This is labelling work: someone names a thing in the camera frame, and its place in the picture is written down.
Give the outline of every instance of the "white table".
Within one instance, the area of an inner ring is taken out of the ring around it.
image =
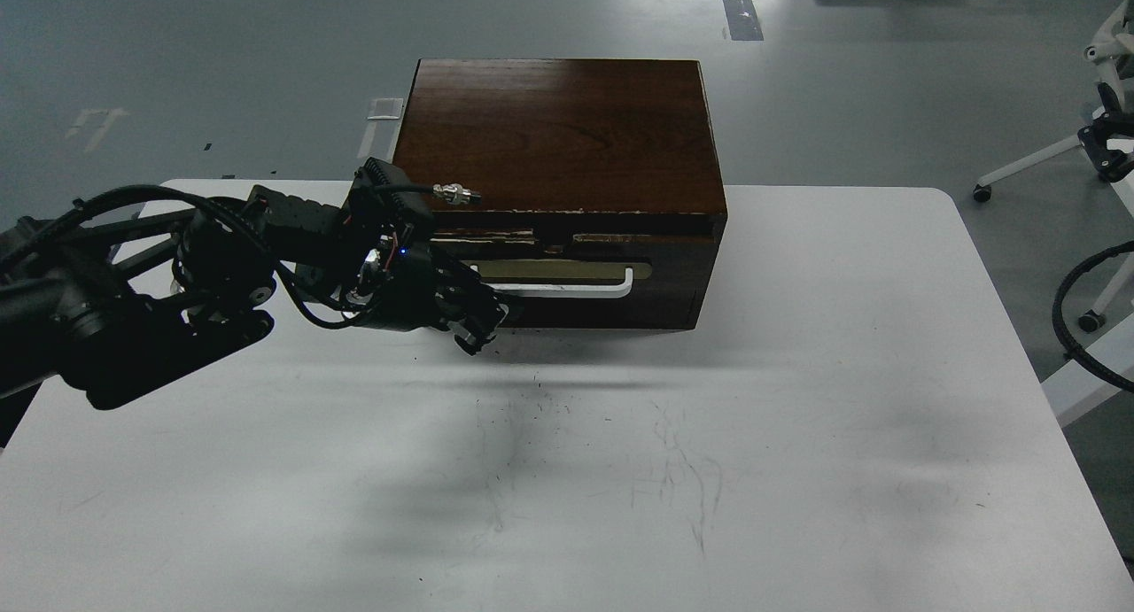
[[[951,201],[728,201],[692,332],[468,358],[278,296],[264,342],[120,410],[46,383],[0,461],[2,606],[1134,609]]]

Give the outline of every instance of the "gray floor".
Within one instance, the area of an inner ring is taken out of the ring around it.
[[[721,0],[0,0],[0,228],[129,181],[348,177],[367,101],[422,58],[700,59],[728,184],[953,196],[1042,379],[1060,278],[1134,221],[1077,152],[970,193],[1082,124],[1080,52],[1118,1],[755,0],[764,40],[733,42]],[[93,151],[102,116],[65,139],[103,108],[128,116]],[[1134,555],[1129,398],[1066,433]]]

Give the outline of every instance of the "white handle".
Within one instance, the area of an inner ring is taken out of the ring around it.
[[[476,265],[469,265],[480,272]],[[485,282],[501,294],[523,298],[624,298],[634,286],[634,270],[626,267],[621,284],[511,284],[511,282]]]

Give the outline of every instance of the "metal connector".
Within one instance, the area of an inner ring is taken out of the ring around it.
[[[479,193],[469,192],[469,189],[460,187],[458,184],[433,185],[433,196],[440,197],[440,199],[446,201],[450,205],[476,205],[481,201]]]

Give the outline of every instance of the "wooden drawer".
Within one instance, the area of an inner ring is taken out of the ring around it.
[[[486,282],[618,286],[526,298],[516,326],[693,329],[727,210],[694,60],[422,60],[393,163],[459,181],[435,244]]]

